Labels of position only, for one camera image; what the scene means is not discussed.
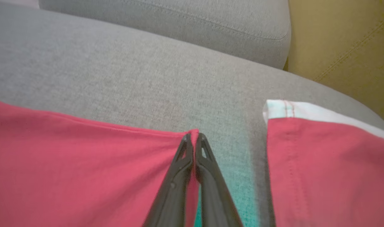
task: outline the yellow cushion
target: yellow cushion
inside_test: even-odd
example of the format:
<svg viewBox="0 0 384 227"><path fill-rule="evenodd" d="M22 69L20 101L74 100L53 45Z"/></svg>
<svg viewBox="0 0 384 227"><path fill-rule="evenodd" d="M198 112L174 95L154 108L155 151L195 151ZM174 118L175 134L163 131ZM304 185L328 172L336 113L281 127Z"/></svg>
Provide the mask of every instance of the yellow cushion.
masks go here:
<svg viewBox="0 0 384 227"><path fill-rule="evenodd" d="M288 71L345 93L384 119L384 0L289 0Z"/></svg>

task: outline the gray seat cushion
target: gray seat cushion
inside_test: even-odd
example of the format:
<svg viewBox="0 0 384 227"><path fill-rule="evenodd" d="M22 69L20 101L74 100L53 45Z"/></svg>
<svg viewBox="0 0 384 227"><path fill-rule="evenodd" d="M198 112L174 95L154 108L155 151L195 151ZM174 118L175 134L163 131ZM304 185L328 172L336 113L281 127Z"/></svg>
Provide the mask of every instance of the gray seat cushion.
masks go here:
<svg viewBox="0 0 384 227"><path fill-rule="evenodd" d="M103 20L283 68L288 0L40 0L41 9Z"/></svg>
<svg viewBox="0 0 384 227"><path fill-rule="evenodd" d="M266 99L312 102L384 129L354 99L291 73L97 20L0 3L0 101L208 137L245 226L274 224Z"/></svg>

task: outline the upholstery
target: upholstery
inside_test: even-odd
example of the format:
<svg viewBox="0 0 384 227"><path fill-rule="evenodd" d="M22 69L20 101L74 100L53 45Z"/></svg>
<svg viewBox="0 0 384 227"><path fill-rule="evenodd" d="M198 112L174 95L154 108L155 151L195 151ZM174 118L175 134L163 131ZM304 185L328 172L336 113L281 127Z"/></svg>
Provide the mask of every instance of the upholstery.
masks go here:
<svg viewBox="0 0 384 227"><path fill-rule="evenodd" d="M290 0L288 71L384 118L384 0Z"/></svg>
<svg viewBox="0 0 384 227"><path fill-rule="evenodd" d="M41 9L103 20L282 68L287 0L40 0Z"/></svg>
<svg viewBox="0 0 384 227"><path fill-rule="evenodd" d="M0 3L0 101L161 131L199 128L245 226L273 226L266 99L384 129L360 102L269 66L81 17Z"/></svg>

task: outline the pink fabric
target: pink fabric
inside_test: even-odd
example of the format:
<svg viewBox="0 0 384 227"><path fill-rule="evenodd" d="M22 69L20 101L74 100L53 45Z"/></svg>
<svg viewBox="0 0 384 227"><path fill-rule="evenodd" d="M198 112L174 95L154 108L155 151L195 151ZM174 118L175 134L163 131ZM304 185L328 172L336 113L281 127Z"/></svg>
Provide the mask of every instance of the pink fabric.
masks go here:
<svg viewBox="0 0 384 227"><path fill-rule="evenodd" d="M141 226L187 133L195 146L198 130L131 128L0 102L0 227ZM186 204L190 227L194 177Z"/></svg>
<svg viewBox="0 0 384 227"><path fill-rule="evenodd" d="M351 125L268 121L277 227L384 227L384 139Z"/></svg>

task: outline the white trim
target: white trim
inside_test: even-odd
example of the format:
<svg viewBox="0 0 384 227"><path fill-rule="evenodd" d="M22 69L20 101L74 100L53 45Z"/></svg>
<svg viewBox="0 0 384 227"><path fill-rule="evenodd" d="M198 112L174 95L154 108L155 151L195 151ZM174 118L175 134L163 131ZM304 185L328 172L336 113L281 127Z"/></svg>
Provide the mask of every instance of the white trim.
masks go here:
<svg viewBox="0 0 384 227"><path fill-rule="evenodd" d="M263 109L263 118L265 119L266 124L268 119L293 117L319 122L352 125L375 136L384 138L384 130L382 129L308 102L291 102L286 100L266 101Z"/></svg>

